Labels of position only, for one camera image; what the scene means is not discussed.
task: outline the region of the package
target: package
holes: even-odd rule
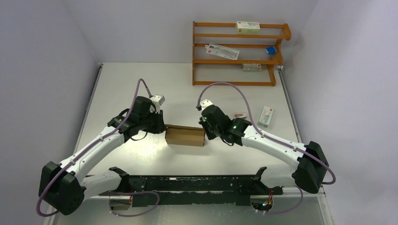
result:
[[[208,44],[205,45],[206,53],[224,57],[230,60],[237,60],[239,50],[233,48],[227,48],[222,45]]]
[[[268,55],[273,55],[273,54],[276,53],[276,48],[275,48],[274,46],[268,47],[268,48],[265,49],[265,52],[266,52]]]
[[[238,21],[236,24],[238,34],[259,34],[260,24],[258,22],[242,22]]]
[[[268,106],[264,106],[261,111],[261,115],[259,118],[259,122],[257,123],[259,126],[263,126],[267,128],[269,126],[269,123],[271,121],[272,113],[274,112],[273,108],[270,108]]]
[[[256,63],[246,64],[246,63],[244,63],[242,69],[245,72],[257,72],[257,71],[261,71],[262,67],[261,67],[261,64],[256,64]]]
[[[234,118],[241,118],[241,119],[246,119],[247,118],[247,113],[245,112],[235,112],[234,113]]]
[[[205,145],[205,130],[198,127],[166,124],[165,139],[167,144],[203,147]]]

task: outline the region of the black metal base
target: black metal base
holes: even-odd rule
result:
[[[155,191],[160,196],[159,205],[235,203],[250,206],[251,195],[269,194],[270,189],[260,181],[265,169],[259,169],[256,175],[130,176],[129,188],[137,192]],[[281,187],[272,191],[274,195],[283,193]],[[135,195],[132,207],[154,205],[155,202],[154,195]]]

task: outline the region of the white robotic arm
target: white robotic arm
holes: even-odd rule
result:
[[[258,129],[242,118],[231,120],[208,99],[200,102],[198,110],[202,114],[199,124],[204,128],[209,140],[220,137],[228,145],[238,144],[258,149],[289,165],[289,168],[283,170],[267,168],[261,179],[266,187],[297,185],[309,193],[318,192],[326,174],[326,168],[307,155],[313,155],[326,165],[328,163],[317,143],[310,142],[305,145],[291,142]]]
[[[49,162],[45,165],[40,180],[39,196],[56,173],[62,169],[65,171],[45,193],[44,200],[64,215],[74,212],[83,201],[92,196],[109,190],[129,191],[122,189],[126,187],[123,182],[128,182],[129,175],[117,167],[112,167],[103,174],[89,177],[87,174],[105,156],[130,140],[138,131],[143,130],[152,134],[160,134],[165,131],[163,111],[160,109],[163,102],[164,96],[161,95],[150,98],[138,96],[131,114],[124,123],[122,123],[125,120],[123,115],[129,109],[112,118],[107,127],[80,151],[62,160],[59,164]],[[119,130],[110,134],[120,124],[122,125]],[[77,157],[84,150],[86,152],[81,157]]]

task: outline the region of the brown cardboard box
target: brown cardboard box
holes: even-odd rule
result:
[[[166,124],[165,139],[167,144],[203,147],[205,145],[205,130],[198,127]]]

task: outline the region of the cardboard box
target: cardboard box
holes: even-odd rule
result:
[[[205,130],[198,127],[166,124],[165,139],[167,144],[203,147],[205,145]]]
[[[261,67],[261,64],[256,64],[256,63],[246,64],[246,63],[244,63],[242,69],[245,72],[258,72],[258,71],[261,71],[262,67]]]
[[[260,24],[258,22],[238,21],[236,24],[238,34],[259,34]]]

